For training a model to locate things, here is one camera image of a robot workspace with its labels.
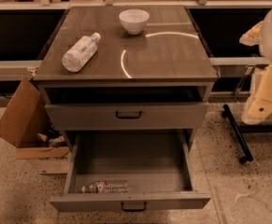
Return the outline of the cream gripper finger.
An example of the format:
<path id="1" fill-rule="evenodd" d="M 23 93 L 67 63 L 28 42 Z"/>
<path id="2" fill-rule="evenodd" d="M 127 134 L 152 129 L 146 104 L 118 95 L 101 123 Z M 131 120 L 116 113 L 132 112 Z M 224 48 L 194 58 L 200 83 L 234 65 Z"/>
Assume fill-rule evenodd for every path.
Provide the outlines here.
<path id="1" fill-rule="evenodd" d="M 266 119 L 272 113 L 272 64 L 265 68 L 248 109 L 252 119 Z"/>

